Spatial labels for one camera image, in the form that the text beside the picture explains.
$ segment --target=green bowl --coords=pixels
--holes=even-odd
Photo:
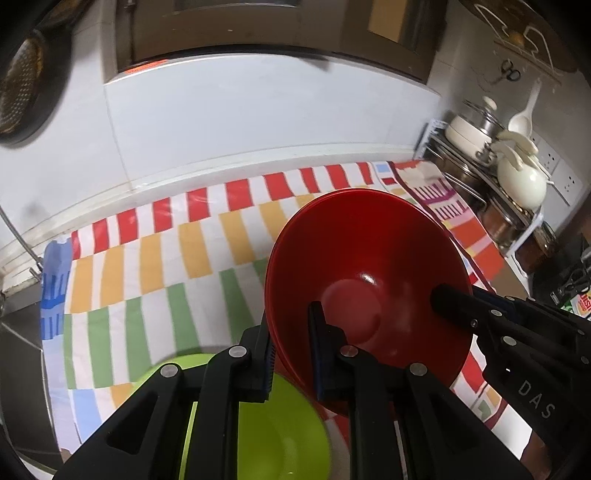
[[[179,356],[152,367],[135,384],[137,390],[164,363],[182,369],[209,362],[213,355]],[[189,442],[197,411],[193,404],[183,448],[179,478],[184,478]],[[238,415],[238,480],[326,480],[330,445],[324,423],[296,387],[273,375],[265,403],[240,403]]]

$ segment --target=bowl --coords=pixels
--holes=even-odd
[[[315,398],[307,308],[320,300],[350,344],[394,367],[421,362],[450,386],[472,335],[432,310],[441,283],[472,293],[449,233],[421,210],[377,190],[318,197],[286,224],[269,259],[265,311],[277,354]]]
[[[182,369],[204,365],[209,353],[183,355],[151,368],[135,383],[139,388],[162,365]],[[179,479],[184,478],[197,403],[193,404],[185,437]],[[330,443],[314,407],[280,375],[273,375],[269,400],[240,403],[238,414],[238,480],[327,480]]]

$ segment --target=red bowl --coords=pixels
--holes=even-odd
[[[472,292],[449,234],[422,211],[377,190],[319,197],[286,224],[269,259],[265,311],[277,354],[315,397],[307,308],[320,300],[350,344],[395,367],[421,362],[450,386],[472,335],[431,309],[441,283]]]

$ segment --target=white outlet panel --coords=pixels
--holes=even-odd
[[[538,159],[540,164],[550,172],[550,174],[554,173],[554,170],[558,166],[558,162],[560,162],[560,156],[555,152],[555,150],[548,145],[546,140],[544,140],[541,136],[539,136],[536,132],[534,132],[531,136],[533,142],[538,146]]]
[[[560,196],[565,199],[566,203],[573,206],[583,190],[583,182],[564,160],[558,162],[552,173],[552,181]]]

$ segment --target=white pot with glass lid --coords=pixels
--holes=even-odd
[[[488,166],[490,161],[485,147],[504,127],[494,115],[494,100],[486,96],[482,100],[484,106],[464,100],[461,113],[447,126],[445,136],[464,155]]]

